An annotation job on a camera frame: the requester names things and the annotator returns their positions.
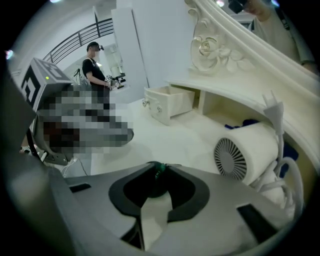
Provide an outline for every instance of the blue object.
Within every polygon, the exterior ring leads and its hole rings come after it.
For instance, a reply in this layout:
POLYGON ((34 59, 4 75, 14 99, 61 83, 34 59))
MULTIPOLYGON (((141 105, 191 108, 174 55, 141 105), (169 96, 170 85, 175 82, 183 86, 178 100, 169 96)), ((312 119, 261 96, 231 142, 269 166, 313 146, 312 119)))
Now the blue object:
MULTIPOLYGON (((255 120, 255 119, 245 119, 242 122, 242 126, 230 126, 228 124, 225 124, 224 127, 232 130, 232 129, 237 129, 237 128, 240 128, 240 127, 253 125, 253 124, 256 124, 256 123, 259 123, 259 121, 255 120)), ((299 157, 299 154, 292 146, 290 146, 288 143, 284 142, 284 145, 283 145, 283 157, 284 158, 292 158, 294 161, 296 161, 298 159, 298 157, 299 157)), ((284 164, 281 167, 281 171, 280 171, 279 177, 280 178, 285 177, 285 175, 286 175, 288 170, 289 170, 289 165, 288 164, 284 164)))

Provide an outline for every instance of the white shirt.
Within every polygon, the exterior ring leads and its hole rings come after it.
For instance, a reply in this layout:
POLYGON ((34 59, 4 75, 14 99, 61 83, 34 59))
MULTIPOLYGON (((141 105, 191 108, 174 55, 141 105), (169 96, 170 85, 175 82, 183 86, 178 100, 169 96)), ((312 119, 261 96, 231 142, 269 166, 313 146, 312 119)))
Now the white shirt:
POLYGON ((274 9, 271 9, 270 17, 265 21, 261 22, 257 17, 254 18, 254 33, 290 59, 301 62, 297 45, 290 31, 284 28, 274 9))

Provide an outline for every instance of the man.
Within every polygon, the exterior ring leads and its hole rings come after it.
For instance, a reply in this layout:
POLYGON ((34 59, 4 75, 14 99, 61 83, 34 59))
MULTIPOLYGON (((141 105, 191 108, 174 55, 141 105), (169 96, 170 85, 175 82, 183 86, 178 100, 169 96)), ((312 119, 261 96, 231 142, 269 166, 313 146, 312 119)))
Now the man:
POLYGON ((270 1, 247 0, 244 11, 255 16, 249 30, 306 69, 318 73, 306 42, 288 17, 270 1))
POLYGON ((90 81, 92 89, 103 90, 110 87, 110 83, 105 81, 105 76, 94 60, 99 56, 100 46, 97 42, 91 42, 86 47, 87 58, 82 62, 82 71, 85 77, 90 81))

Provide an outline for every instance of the man in black shirt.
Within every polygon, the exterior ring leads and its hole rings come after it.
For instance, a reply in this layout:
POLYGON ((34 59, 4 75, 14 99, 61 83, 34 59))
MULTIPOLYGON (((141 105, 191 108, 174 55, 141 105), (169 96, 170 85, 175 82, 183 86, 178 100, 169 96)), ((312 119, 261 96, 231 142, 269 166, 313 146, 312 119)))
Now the man in black shirt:
POLYGON ((100 68, 97 65, 97 62, 94 60, 98 56, 100 51, 100 46, 97 42, 91 42, 86 47, 87 58, 82 62, 82 71, 85 77, 90 81, 90 84, 95 89, 103 89, 104 87, 109 87, 110 83, 105 81, 105 76, 101 72, 100 68))

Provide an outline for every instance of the white cylinder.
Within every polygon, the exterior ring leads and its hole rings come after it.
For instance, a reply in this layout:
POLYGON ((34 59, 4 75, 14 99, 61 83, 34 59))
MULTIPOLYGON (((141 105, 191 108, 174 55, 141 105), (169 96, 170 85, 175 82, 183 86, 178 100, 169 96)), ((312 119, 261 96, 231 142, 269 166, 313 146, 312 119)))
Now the white cylinder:
POLYGON ((268 124, 259 122, 231 129, 221 135, 234 143, 244 157, 246 173, 242 182, 250 185, 278 157, 278 138, 268 124))

